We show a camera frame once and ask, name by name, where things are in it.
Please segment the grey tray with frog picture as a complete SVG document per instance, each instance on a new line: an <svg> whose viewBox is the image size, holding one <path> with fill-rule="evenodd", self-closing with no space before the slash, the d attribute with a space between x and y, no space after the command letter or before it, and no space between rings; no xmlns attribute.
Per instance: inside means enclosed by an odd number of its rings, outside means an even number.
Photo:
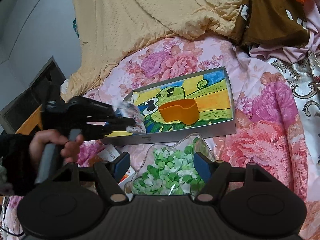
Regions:
<svg viewBox="0 0 320 240"><path fill-rule="evenodd" d="M193 133L204 138L236 133L232 88L225 67L182 75L131 91L125 101L144 116L143 134L113 133L114 146L175 142Z"/></svg>

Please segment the dark window frame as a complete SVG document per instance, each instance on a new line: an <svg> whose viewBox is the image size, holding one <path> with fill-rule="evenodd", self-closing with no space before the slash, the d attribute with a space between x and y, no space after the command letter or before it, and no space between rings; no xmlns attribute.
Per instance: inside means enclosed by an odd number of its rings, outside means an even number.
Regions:
<svg viewBox="0 0 320 240"><path fill-rule="evenodd" d="M7 134L13 134L33 114L49 93L60 95L60 86L66 80L56 61L51 57L33 79L30 86L1 109L1 126Z"/></svg>

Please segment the orange white medicine box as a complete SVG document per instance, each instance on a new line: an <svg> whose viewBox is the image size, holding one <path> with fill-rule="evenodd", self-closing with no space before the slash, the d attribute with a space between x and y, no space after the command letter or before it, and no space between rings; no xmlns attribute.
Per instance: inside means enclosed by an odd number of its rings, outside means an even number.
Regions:
<svg viewBox="0 0 320 240"><path fill-rule="evenodd" d="M135 175L135 170L129 165L131 159L127 152L120 153L114 146L106 145L98 153L98 157L102 161L110 163L106 164L106 167L121 188L124 188L125 184Z"/></svg>

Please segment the wooden bed frame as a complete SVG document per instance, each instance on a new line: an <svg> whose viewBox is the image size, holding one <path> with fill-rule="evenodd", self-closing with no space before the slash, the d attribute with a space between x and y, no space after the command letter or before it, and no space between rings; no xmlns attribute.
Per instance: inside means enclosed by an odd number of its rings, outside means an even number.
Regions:
<svg viewBox="0 0 320 240"><path fill-rule="evenodd" d="M42 106L39 106L20 126L20 128L16 131L16 134L29 135L36 127L38 127L40 130L43 130L41 121L41 110Z"/></svg>

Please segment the beige dotted quilt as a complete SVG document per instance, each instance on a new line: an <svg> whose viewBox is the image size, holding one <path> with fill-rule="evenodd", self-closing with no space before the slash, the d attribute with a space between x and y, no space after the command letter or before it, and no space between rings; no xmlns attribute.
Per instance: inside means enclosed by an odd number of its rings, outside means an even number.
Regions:
<svg viewBox="0 0 320 240"><path fill-rule="evenodd" d="M194 40L207 31L228 36L242 0L73 0L81 66L65 100L99 86L119 62L156 41Z"/></svg>

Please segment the bag of green paper stars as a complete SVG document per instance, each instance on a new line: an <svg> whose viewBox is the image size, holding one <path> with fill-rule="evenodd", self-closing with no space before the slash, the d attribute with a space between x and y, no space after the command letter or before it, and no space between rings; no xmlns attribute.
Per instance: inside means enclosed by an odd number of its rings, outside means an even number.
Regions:
<svg viewBox="0 0 320 240"><path fill-rule="evenodd" d="M194 155L200 152L210 160L213 139L203 139L198 133L179 142L127 146L135 174L124 186L135 195L184 195L193 197L204 187L204 181L194 167Z"/></svg>

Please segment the pink floral bedsheet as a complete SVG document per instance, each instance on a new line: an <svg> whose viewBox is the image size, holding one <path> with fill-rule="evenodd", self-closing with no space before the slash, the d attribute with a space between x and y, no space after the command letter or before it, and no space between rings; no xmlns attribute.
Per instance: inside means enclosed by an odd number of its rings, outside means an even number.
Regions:
<svg viewBox="0 0 320 240"><path fill-rule="evenodd" d="M222 66L231 81L237 132L207 144L216 158L240 167L253 161L293 189L307 207L301 237L319 239L319 174L293 92L274 66L219 36L166 38L123 59L86 97L115 105L134 89Z"/></svg>

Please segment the orange plastic cup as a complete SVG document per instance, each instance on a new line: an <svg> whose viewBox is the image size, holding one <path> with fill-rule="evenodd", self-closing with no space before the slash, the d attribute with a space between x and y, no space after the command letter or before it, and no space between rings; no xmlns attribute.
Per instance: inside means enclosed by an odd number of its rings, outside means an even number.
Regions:
<svg viewBox="0 0 320 240"><path fill-rule="evenodd" d="M180 121L192 125L200 118L199 109L194 99L180 99L162 104L158 108L165 122Z"/></svg>

